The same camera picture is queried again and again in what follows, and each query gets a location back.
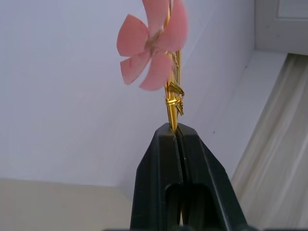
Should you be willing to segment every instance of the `flower petal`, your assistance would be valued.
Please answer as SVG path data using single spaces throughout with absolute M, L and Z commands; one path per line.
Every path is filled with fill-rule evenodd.
M 148 38 L 149 30 L 146 25 L 128 14 L 117 36 L 116 47 L 121 56 L 130 57 L 144 51 Z
M 179 51 L 183 48 L 188 32 L 187 14 L 181 0 L 174 0 L 170 20 L 155 46 L 165 51 Z
M 157 53 L 151 61 L 149 72 L 140 84 L 144 90 L 158 90 L 170 79 L 173 68 L 172 59 L 164 52 Z
M 144 51 L 120 63 L 122 77 L 125 84 L 131 84 L 144 70 L 150 60 L 150 53 Z
M 169 0 L 142 0 L 150 36 L 153 36 L 164 24 L 169 10 Z

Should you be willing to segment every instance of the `pink petal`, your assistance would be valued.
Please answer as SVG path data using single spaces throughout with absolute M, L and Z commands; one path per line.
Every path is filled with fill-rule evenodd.
M 130 57 L 144 51 L 148 38 L 149 31 L 146 25 L 128 14 L 117 36 L 116 47 L 121 56 Z
M 144 70 L 149 62 L 150 53 L 144 51 L 133 57 L 130 57 L 120 63 L 121 72 L 125 84 L 131 84 Z
M 164 24 L 169 10 L 169 0 L 142 0 L 150 36 L 153 36 Z
M 158 90 L 170 79 L 173 62 L 164 52 L 159 52 L 152 58 L 149 73 L 140 84 L 144 90 Z
M 187 14 L 181 0 L 174 0 L 171 17 L 155 46 L 165 51 L 181 50 L 188 32 Z

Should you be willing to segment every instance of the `beige floor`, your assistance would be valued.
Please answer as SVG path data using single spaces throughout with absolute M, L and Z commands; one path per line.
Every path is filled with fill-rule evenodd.
M 0 231 L 128 228 L 131 206 L 117 188 L 0 180 Z

